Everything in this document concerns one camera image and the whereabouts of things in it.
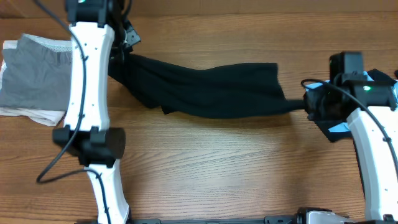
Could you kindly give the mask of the black polo shirt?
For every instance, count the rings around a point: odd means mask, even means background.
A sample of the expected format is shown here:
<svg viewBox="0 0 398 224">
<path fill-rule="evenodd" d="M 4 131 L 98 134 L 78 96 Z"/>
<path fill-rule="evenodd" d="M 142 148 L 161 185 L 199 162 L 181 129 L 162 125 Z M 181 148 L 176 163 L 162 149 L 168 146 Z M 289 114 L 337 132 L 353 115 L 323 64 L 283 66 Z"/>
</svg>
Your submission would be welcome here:
<svg viewBox="0 0 398 224">
<path fill-rule="evenodd" d="M 195 70 L 130 54 L 109 64 L 108 75 L 147 108 L 213 119 L 271 116 L 304 108 L 288 100 L 276 63 L 239 63 Z"/>
</svg>

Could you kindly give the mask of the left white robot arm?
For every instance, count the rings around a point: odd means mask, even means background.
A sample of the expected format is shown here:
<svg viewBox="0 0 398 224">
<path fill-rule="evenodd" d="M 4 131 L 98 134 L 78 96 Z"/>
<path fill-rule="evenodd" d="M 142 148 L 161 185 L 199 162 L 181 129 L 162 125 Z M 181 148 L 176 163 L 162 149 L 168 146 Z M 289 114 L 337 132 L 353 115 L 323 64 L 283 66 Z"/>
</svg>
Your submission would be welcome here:
<svg viewBox="0 0 398 224">
<path fill-rule="evenodd" d="M 126 145 L 123 128 L 110 126 L 107 89 L 110 63 L 119 65 L 140 42 L 127 19 L 130 1 L 66 1 L 72 43 L 70 99 L 64 125 L 53 141 L 78 158 L 88 174 L 96 204 L 96 223 L 132 223 L 121 181 Z"/>
</svg>

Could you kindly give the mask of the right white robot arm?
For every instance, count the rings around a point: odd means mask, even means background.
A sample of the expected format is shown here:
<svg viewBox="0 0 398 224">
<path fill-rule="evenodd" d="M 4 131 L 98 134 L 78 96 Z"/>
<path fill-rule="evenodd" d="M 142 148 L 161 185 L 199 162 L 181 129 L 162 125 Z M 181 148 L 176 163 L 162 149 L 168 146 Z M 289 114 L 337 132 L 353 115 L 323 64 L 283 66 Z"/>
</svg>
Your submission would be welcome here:
<svg viewBox="0 0 398 224">
<path fill-rule="evenodd" d="M 364 71 L 359 52 L 329 58 L 329 80 L 304 79 L 308 119 L 346 123 L 365 199 L 365 223 L 397 223 L 397 81 Z"/>
</svg>

